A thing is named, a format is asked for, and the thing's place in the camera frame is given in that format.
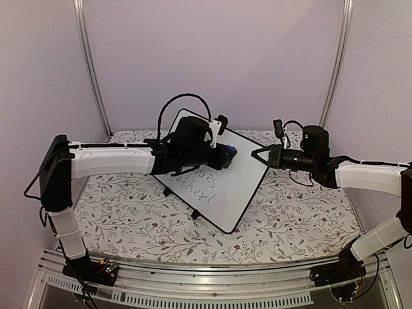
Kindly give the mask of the blue whiteboard eraser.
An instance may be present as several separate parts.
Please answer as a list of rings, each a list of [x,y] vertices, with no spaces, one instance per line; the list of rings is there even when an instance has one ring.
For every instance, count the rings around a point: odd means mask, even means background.
[[[225,156],[227,157],[227,160],[230,162],[237,154],[237,152],[238,151],[234,146],[227,145],[225,150]]]

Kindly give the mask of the small black-framed whiteboard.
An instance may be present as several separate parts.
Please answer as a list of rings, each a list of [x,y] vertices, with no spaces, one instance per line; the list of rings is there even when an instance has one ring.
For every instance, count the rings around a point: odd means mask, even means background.
[[[193,211],[224,234],[236,229],[263,181],[268,167],[251,156],[263,146],[229,128],[218,142],[234,146],[238,153],[226,169],[207,166],[179,176],[156,175],[154,178],[172,190]]]

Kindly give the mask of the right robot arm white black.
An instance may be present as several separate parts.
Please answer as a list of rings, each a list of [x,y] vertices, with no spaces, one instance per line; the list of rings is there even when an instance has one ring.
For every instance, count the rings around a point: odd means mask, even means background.
[[[252,152],[267,167],[303,171],[327,189],[343,189],[355,202],[365,234],[340,253],[333,267],[339,281],[356,273],[358,263],[411,235],[411,164],[330,155],[329,133],[321,126],[303,126],[299,149],[292,149],[286,127],[274,123],[279,144]]]

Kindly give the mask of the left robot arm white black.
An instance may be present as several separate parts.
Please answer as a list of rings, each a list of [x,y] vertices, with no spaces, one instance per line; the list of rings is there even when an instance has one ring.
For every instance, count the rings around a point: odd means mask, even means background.
[[[73,181],[122,173],[179,176],[203,165],[226,169],[237,150],[218,142],[224,127],[221,120],[183,117],[166,137],[137,144],[87,144],[57,135],[23,195],[40,201],[42,224],[50,224],[66,264],[81,279],[91,279],[97,263],[89,257],[74,214]]]

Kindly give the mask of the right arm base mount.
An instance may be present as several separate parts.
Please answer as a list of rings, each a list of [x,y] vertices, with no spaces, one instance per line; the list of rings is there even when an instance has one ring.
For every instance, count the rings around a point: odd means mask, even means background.
[[[345,303],[355,299],[363,284],[366,268],[362,261],[358,261],[349,247],[338,254],[338,261],[311,268],[309,278],[316,287],[334,285],[350,281],[347,285],[340,285],[331,289],[332,296],[339,302]]]

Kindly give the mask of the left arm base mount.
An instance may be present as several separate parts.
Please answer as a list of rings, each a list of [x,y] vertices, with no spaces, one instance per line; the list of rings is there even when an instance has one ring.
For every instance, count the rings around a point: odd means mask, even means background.
[[[77,259],[67,257],[62,273],[81,281],[114,286],[118,276],[118,268],[119,264],[116,261],[110,261],[108,258],[93,261],[87,252],[85,256]]]

